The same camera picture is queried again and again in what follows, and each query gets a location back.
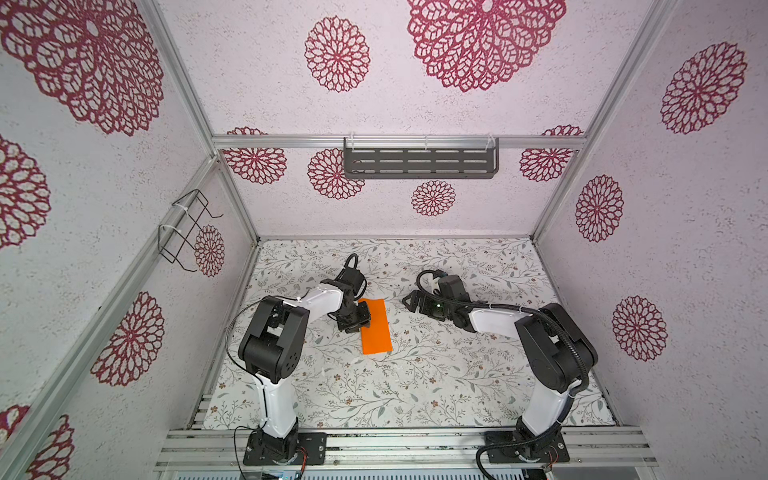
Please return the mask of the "orange square paper sheet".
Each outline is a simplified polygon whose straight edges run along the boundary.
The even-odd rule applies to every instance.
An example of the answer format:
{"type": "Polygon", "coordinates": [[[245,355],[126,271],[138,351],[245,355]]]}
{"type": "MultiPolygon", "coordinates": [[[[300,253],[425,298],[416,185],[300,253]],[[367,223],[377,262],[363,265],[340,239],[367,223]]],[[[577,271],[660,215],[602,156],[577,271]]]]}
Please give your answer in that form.
{"type": "Polygon", "coordinates": [[[393,350],[386,303],[382,299],[362,299],[371,314],[370,325],[360,330],[364,355],[389,353],[393,350]]]}

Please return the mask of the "grey slotted wall shelf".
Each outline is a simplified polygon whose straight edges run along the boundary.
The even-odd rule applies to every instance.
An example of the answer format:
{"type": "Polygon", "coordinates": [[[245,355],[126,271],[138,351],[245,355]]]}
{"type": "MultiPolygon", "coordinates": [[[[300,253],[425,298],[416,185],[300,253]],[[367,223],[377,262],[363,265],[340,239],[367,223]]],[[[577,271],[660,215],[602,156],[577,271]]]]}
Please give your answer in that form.
{"type": "Polygon", "coordinates": [[[499,171],[499,149],[358,147],[344,138],[342,165],[356,180],[487,180],[499,171]]]}

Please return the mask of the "aluminium front rail frame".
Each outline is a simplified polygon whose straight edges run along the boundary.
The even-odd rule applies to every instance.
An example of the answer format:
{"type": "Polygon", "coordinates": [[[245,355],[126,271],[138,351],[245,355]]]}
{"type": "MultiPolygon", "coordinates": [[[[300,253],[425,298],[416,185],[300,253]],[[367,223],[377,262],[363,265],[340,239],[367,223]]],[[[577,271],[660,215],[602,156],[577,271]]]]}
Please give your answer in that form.
{"type": "MultiPolygon", "coordinates": [[[[302,429],[304,449],[321,464],[315,471],[339,469],[473,469],[475,455],[486,444],[488,428],[302,429]]],[[[160,472],[234,472],[248,453],[249,432],[243,430],[172,430],[153,466],[160,472]]],[[[562,438],[537,462],[512,468],[579,467],[651,468],[659,465],[642,430],[627,426],[564,427],[562,438]]]]}

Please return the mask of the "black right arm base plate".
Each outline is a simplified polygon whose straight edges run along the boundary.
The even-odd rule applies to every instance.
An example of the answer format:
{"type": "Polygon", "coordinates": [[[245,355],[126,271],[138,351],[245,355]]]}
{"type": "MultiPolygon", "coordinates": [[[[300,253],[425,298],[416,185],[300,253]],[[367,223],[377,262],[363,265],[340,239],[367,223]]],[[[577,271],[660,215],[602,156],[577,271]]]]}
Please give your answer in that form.
{"type": "Polygon", "coordinates": [[[491,464],[567,463],[570,454],[560,429],[539,437],[518,431],[488,431],[484,434],[491,464]]]}

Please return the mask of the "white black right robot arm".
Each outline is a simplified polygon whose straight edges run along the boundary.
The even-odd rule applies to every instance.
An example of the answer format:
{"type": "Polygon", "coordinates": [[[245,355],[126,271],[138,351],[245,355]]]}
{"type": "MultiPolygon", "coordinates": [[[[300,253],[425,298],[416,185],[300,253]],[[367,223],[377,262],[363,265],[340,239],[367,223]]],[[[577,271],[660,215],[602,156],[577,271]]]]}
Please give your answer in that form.
{"type": "Polygon", "coordinates": [[[519,340],[535,378],[534,393],[517,425],[521,442],[536,444],[554,437],[575,397],[589,387],[597,351],[558,303],[533,309],[446,299],[420,290],[405,296],[402,303],[409,311],[438,321],[519,340]]]}

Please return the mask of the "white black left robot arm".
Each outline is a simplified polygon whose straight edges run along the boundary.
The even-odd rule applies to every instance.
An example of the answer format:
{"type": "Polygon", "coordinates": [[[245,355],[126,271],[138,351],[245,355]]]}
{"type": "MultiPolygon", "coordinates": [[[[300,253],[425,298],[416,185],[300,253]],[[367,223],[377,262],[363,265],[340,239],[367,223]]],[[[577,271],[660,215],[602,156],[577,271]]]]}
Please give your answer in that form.
{"type": "Polygon", "coordinates": [[[237,355],[262,387],[266,435],[284,440],[298,427],[290,376],[299,364],[308,325],[329,316],[346,333],[368,327],[371,314],[362,302],[366,288],[366,282],[329,280],[298,298],[266,296],[259,301],[237,355]]]}

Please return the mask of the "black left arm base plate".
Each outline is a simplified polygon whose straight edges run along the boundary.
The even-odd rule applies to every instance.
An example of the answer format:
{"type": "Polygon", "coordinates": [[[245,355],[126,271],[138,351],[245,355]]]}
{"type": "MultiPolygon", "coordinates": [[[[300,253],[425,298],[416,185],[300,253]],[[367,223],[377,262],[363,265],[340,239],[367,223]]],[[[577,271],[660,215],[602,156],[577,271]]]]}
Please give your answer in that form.
{"type": "Polygon", "coordinates": [[[289,433],[278,439],[252,432],[246,444],[244,466],[317,466],[325,463],[328,435],[326,433],[289,433]]]}

